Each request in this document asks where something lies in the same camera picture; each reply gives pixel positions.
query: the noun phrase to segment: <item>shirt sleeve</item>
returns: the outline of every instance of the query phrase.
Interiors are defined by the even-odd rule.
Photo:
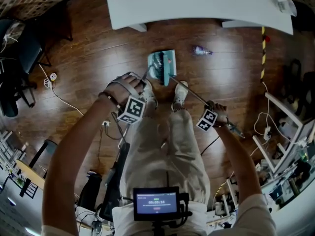
[[[42,226],[41,227],[41,236],[74,236],[70,233],[67,233],[61,229],[52,226]]]
[[[245,230],[249,235],[276,236],[276,224],[262,194],[246,198],[239,206],[233,229]]]

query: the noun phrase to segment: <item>white pants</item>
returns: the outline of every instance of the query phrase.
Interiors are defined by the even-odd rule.
[[[200,156],[193,125],[187,110],[171,113],[168,154],[161,152],[158,124],[144,117],[132,136],[120,182],[123,197],[133,198],[133,188],[178,186],[191,201],[208,204],[210,181]]]

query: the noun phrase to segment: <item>white sneaker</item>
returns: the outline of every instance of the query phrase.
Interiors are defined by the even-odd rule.
[[[186,87],[188,87],[188,83],[186,81],[181,81]],[[180,84],[177,84],[175,87],[175,97],[174,101],[171,105],[172,110],[174,111],[173,105],[174,103],[180,103],[182,106],[184,105],[184,101],[186,99],[186,96],[188,94],[188,90],[184,87],[182,87]]]
[[[156,99],[156,96],[153,93],[152,85],[151,85],[150,81],[148,81],[148,80],[146,80],[146,83],[147,83],[147,85],[143,89],[142,97],[144,98],[146,103],[155,102],[156,108],[157,108],[158,107],[158,101]]]

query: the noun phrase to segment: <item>hand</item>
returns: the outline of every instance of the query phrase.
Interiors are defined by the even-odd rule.
[[[212,110],[218,114],[218,117],[216,120],[217,124],[227,124],[228,123],[227,107],[226,106],[223,106],[219,103],[216,103]]]
[[[122,79],[125,80],[127,83],[129,83],[138,93],[141,93],[143,90],[143,85],[139,84],[140,80],[137,79],[134,76],[131,76],[129,74],[125,74],[122,76]],[[117,102],[121,105],[127,102],[130,92],[124,88],[122,85],[119,83],[112,83],[110,84],[104,92],[107,92],[110,94],[112,97],[117,100]]]

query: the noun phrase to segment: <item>white table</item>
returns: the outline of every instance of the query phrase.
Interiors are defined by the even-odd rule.
[[[293,34],[291,16],[280,12],[283,0],[107,0],[113,29],[146,31],[145,23],[176,18],[231,19],[222,26],[266,26]]]

